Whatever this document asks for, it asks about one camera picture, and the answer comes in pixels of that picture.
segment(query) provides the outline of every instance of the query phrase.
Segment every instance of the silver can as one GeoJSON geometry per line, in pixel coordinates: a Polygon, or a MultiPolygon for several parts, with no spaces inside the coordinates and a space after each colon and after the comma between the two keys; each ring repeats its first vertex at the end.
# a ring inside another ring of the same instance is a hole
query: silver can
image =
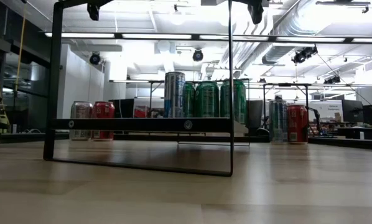
{"type": "Polygon", "coordinates": [[[269,103],[269,137],[271,143],[285,144],[287,137],[287,103],[283,100],[272,100],[269,103]]]}
{"type": "MultiPolygon", "coordinates": [[[[93,105],[90,102],[74,101],[72,105],[71,118],[85,119],[92,117],[93,105]]],[[[87,141],[91,138],[90,130],[70,130],[70,139],[77,141],[87,141]]]]}
{"type": "Polygon", "coordinates": [[[167,72],[164,87],[164,117],[184,117],[185,74],[182,72],[167,72]]]}

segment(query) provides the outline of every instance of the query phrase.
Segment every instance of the security camera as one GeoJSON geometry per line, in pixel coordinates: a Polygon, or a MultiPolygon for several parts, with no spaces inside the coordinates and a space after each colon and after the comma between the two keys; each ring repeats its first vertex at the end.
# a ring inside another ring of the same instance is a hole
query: security camera
{"type": "Polygon", "coordinates": [[[89,58],[89,62],[92,65],[99,65],[101,61],[100,53],[99,52],[93,52],[92,56],[89,58]]]}
{"type": "Polygon", "coordinates": [[[203,55],[203,52],[201,51],[201,49],[196,49],[194,51],[194,54],[193,54],[193,61],[199,62],[199,61],[203,60],[203,58],[204,58],[204,55],[203,55]]]}

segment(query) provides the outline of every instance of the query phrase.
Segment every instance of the green can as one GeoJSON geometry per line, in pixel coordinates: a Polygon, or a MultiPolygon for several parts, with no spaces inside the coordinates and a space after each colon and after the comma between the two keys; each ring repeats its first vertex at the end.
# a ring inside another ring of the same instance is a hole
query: green can
{"type": "Polygon", "coordinates": [[[219,88],[216,82],[201,82],[196,89],[196,118],[219,117],[219,88]]]}
{"type": "Polygon", "coordinates": [[[194,118],[194,84],[191,82],[185,83],[184,93],[184,117],[194,118]]]}
{"type": "MultiPolygon", "coordinates": [[[[230,118],[229,112],[230,82],[225,80],[221,86],[221,118],[230,118]]],[[[246,124],[247,99],[246,87],[242,80],[233,80],[235,121],[246,124]]]]}

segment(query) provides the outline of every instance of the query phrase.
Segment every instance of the blue and silver can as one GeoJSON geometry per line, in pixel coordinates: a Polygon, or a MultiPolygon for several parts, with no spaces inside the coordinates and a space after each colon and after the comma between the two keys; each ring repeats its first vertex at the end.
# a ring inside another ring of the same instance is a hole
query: blue and silver can
{"type": "Polygon", "coordinates": [[[185,74],[167,72],[164,84],[164,117],[183,118],[185,74]]]}
{"type": "Polygon", "coordinates": [[[269,103],[269,132],[271,143],[287,143],[287,103],[272,100],[269,103]]]}

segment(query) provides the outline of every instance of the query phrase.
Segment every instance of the cable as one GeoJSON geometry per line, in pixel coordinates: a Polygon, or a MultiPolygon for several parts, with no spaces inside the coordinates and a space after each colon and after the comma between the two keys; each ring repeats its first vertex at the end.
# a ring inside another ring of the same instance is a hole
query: cable
{"type": "MultiPolygon", "coordinates": [[[[331,69],[331,71],[340,78],[341,81],[343,81],[345,84],[347,84],[329,65],[328,63],[322,58],[322,56],[320,56],[319,54],[317,54],[317,56],[320,57],[320,59],[322,59],[322,61],[327,65],[328,68],[331,69]]],[[[366,98],[364,98],[362,95],[360,95],[354,88],[352,88],[352,86],[349,86],[358,96],[360,96],[362,99],[364,99],[370,106],[372,106],[372,104],[366,100],[366,98]]]]}

